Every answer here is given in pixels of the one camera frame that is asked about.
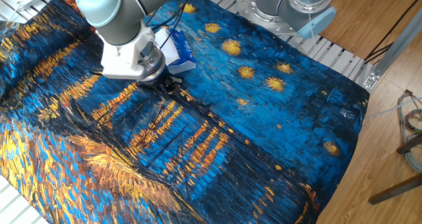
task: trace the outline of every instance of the metal frame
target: metal frame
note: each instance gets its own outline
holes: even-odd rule
[[[374,90],[381,76],[390,68],[391,64],[402,54],[409,44],[416,38],[422,30],[422,9],[416,14],[406,29],[400,34],[398,39],[391,45],[385,53],[380,63],[371,71],[371,74],[363,83],[363,87],[369,92]]]

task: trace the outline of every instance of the black cable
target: black cable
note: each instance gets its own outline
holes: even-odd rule
[[[188,0],[185,0],[185,2],[182,5],[182,11],[181,13],[179,13],[179,15],[177,16],[177,20],[175,22],[175,25],[173,27],[173,29],[171,29],[170,34],[167,36],[166,40],[163,42],[163,44],[160,46],[160,49],[167,43],[167,41],[170,39],[170,37],[173,35],[174,31],[176,30],[177,25],[179,25],[180,20],[182,19],[183,16],[183,12],[185,11],[185,6],[187,4]]]
[[[368,54],[368,56],[365,58],[365,61],[368,60],[369,57],[371,57],[374,54],[374,51],[377,50],[378,47],[380,47],[380,45],[384,42],[384,40],[391,34],[391,32],[397,27],[397,25],[403,20],[403,18],[405,17],[405,15],[407,15],[407,13],[410,11],[410,9],[415,6],[415,4],[418,2],[419,0],[415,0],[407,9],[406,11],[402,14],[402,16],[397,20],[397,22],[393,25],[393,27],[387,32],[387,34],[383,37],[383,39],[377,44],[377,46],[375,46],[375,48]]]
[[[384,46],[384,47],[382,47],[382,48],[380,48],[380,49],[376,50],[376,51],[373,53],[373,55],[374,55],[375,53],[378,53],[378,52],[383,51],[383,50],[385,50],[385,49],[390,49],[391,45],[393,45],[393,43],[390,43],[389,45]]]
[[[170,34],[167,36],[167,38],[166,38],[166,40],[164,40],[164,42],[163,42],[163,44],[160,46],[160,49],[167,43],[167,41],[170,39],[170,37],[173,35],[173,33],[174,33],[174,31],[176,30],[176,27],[177,27],[177,25],[179,24],[179,22],[180,22],[180,20],[182,19],[182,14],[180,14],[178,17],[177,17],[177,20],[176,20],[176,24],[175,24],[175,26],[173,27],[173,29],[171,29],[171,32],[170,32]]]
[[[173,20],[175,17],[177,17],[179,14],[180,14],[180,12],[182,12],[183,13],[183,11],[185,10],[185,6],[186,6],[186,3],[187,3],[187,1],[188,0],[186,0],[180,7],[179,7],[179,9],[177,10],[177,12],[173,15],[173,16],[171,16],[169,19],[167,19],[167,20],[165,20],[165,21],[163,21],[162,23],[160,23],[160,24],[158,24],[158,25],[155,25],[153,28],[152,28],[152,30],[157,30],[158,28],[160,28],[160,27],[162,27],[162,26],[164,26],[165,24],[167,24],[168,22],[170,22],[171,20]]]
[[[154,16],[157,14],[158,9],[160,9],[159,7],[157,8],[156,11],[154,11],[154,13],[152,14],[152,16],[148,19],[148,21],[146,21],[145,25],[148,26],[148,23],[150,23],[150,21],[154,18]]]
[[[379,53],[377,53],[377,54],[373,55],[371,58],[367,59],[365,61],[365,63],[367,64],[367,63],[371,62],[372,60],[374,60],[377,57],[381,56],[382,54],[386,53],[388,50],[389,50],[389,47],[388,48],[385,48],[383,50],[380,50]]]

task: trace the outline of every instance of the cable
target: cable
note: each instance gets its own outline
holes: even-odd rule
[[[401,108],[401,107],[403,107],[403,106],[405,106],[405,105],[407,105],[407,104],[409,104],[409,103],[412,103],[412,102],[415,102],[415,101],[419,101],[419,100],[421,100],[421,99],[422,99],[422,98],[415,98],[415,99],[410,100],[410,101],[407,101],[407,102],[405,102],[405,103],[403,103],[403,104],[397,105],[397,106],[395,106],[394,108],[391,108],[391,109],[389,109],[389,110],[386,110],[386,111],[383,111],[383,112],[380,112],[380,113],[376,113],[376,114],[373,114],[373,115],[366,116],[366,117],[365,117],[365,119],[370,119],[370,118],[373,118],[373,117],[377,117],[377,116],[383,115],[383,114],[385,114],[385,113],[389,113],[389,112],[391,112],[391,111],[393,111],[393,110],[395,110],[395,109],[399,109],[399,108]]]
[[[11,21],[12,20],[12,18],[13,18],[13,16],[16,14],[16,12],[19,10],[19,8],[20,8],[20,6],[22,5],[22,3],[24,2],[25,0],[22,0],[20,3],[19,3],[19,6],[16,8],[16,10],[13,12],[13,14],[12,14],[12,16],[10,17],[10,19],[9,19],[9,21]]]
[[[177,17],[179,14],[183,14],[183,12],[185,11],[185,6],[187,4],[188,0],[185,0],[185,2],[179,7],[179,9],[177,10],[177,12],[171,16],[169,19],[163,21],[160,24],[155,25],[152,30],[157,30],[158,28],[164,26],[165,24],[167,24],[168,22],[170,22],[171,20],[173,20],[175,17]]]
[[[311,13],[308,13],[308,16],[309,16],[309,23],[311,23],[312,22],[312,20],[311,20]],[[317,47],[317,43],[315,42],[314,30],[313,30],[312,25],[313,25],[313,23],[311,23],[312,41],[314,42],[314,48],[316,48]]]
[[[170,37],[173,35],[173,33],[174,33],[174,31],[176,30],[176,27],[177,27],[177,25],[179,24],[179,22],[180,22],[180,20],[182,19],[182,14],[180,14],[180,16],[179,17],[177,17],[177,20],[176,20],[176,24],[175,24],[175,26],[173,27],[173,29],[171,29],[171,32],[169,33],[169,35],[167,36],[167,38],[166,38],[166,40],[164,40],[164,42],[163,42],[163,44],[160,46],[160,49],[162,48],[162,47],[164,47],[164,45],[167,43],[167,41],[170,39]]]
[[[403,117],[403,111],[402,111],[402,106],[403,105],[406,105],[406,104],[408,104],[408,103],[410,103],[412,101],[419,101],[421,103],[421,101],[419,100],[420,98],[415,98],[415,99],[413,99],[411,101],[407,101],[407,102],[403,103],[403,99],[406,98],[406,97],[409,97],[409,96],[412,97],[412,98],[415,98],[415,96],[412,95],[411,93],[405,92],[405,93],[403,93],[402,96],[400,96],[400,98],[397,101],[397,104],[399,106],[401,105],[398,108],[398,115],[399,115],[399,118],[400,118],[400,130],[401,130],[401,133],[402,133],[403,144],[405,144],[407,141],[411,140],[412,138],[414,138],[415,136],[417,136],[419,134],[419,132],[412,132],[409,136],[406,136],[406,123],[409,124],[408,123],[408,119],[410,117],[408,115],[409,114],[416,114],[416,113],[418,113],[418,111],[422,111],[421,109],[418,108],[418,109],[410,112],[409,114],[407,114],[406,115],[406,118]],[[416,157],[412,154],[411,151],[406,152],[404,154],[404,157],[405,157],[406,161],[409,163],[409,165],[415,171],[417,171],[419,173],[422,173],[422,163],[419,160],[416,159]]]
[[[150,23],[150,21],[154,18],[154,16],[157,14],[158,9],[160,9],[159,7],[157,8],[156,11],[154,11],[154,13],[152,14],[152,16],[145,22],[145,25],[148,26],[148,23]]]
[[[419,0],[415,0],[407,9],[406,11],[401,15],[401,17],[396,21],[396,23],[393,25],[393,27],[387,32],[387,34],[383,37],[383,39],[375,46],[375,48],[368,54],[368,56],[364,59],[364,61],[368,60],[369,57],[371,57],[374,54],[374,51],[377,50],[378,47],[384,42],[384,40],[391,34],[391,32],[397,27],[397,25],[403,20],[405,15],[410,11],[410,9],[413,8],[413,6],[416,5],[416,3]]]
[[[422,109],[415,109],[415,110],[413,110],[413,111],[410,111],[405,117],[404,117],[404,121],[405,121],[405,124],[406,124],[406,126],[408,127],[408,128],[410,128],[410,129],[412,129],[412,130],[414,130],[415,132],[418,132],[418,133],[422,133],[422,129],[420,129],[420,128],[416,128],[415,126],[413,126],[411,123],[410,123],[410,121],[409,121],[409,119],[410,119],[410,117],[412,117],[412,116],[414,116],[414,115],[422,115]]]
[[[376,53],[373,53],[373,56],[370,59],[367,59],[365,61],[365,64],[368,64],[372,60],[374,60],[377,57],[381,56],[382,54],[386,53],[390,49],[391,45],[392,45],[392,43],[390,45],[387,45],[386,47],[383,47],[382,49],[377,50]]]
[[[174,31],[176,30],[177,25],[179,25],[179,22],[180,22],[180,20],[182,19],[182,16],[183,16],[183,12],[185,11],[185,6],[187,4],[187,1],[188,0],[185,0],[184,4],[182,5],[183,10],[179,14],[179,16],[177,16],[177,20],[175,22],[173,29],[171,29],[170,34],[167,36],[166,40],[164,40],[163,44],[160,46],[160,49],[167,43],[167,41],[170,39],[170,37],[173,35]]]

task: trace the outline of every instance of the wooden floor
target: wooden floor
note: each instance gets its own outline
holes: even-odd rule
[[[346,47],[345,43],[335,40],[334,42]],[[356,49],[365,46],[357,41],[346,43]],[[421,52],[422,33],[390,67],[371,94],[368,115],[394,107],[406,89],[422,97]],[[415,108],[414,104],[409,104],[404,107],[404,113]],[[319,217],[318,224],[422,223],[422,187],[375,206],[367,201],[373,194],[417,174],[406,163],[404,156],[396,153],[396,148],[402,144],[398,121],[395,111],[363,123],[350,166],[330,203]],[[422,146],[414,148],[413,152],[422,161]]]
[[[332,0],[338,14],[322,36],[356,56],[365,58],[413,1]],[[421,7],[422,1],[401,21],[384,45],[400,35]]]

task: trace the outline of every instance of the cloth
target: cloth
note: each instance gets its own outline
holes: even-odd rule
[[[90,74],[74,0],[3,25],[0,172],[50,223],[315,223],[353,155],[368,93],[209,0],[172,95]]]

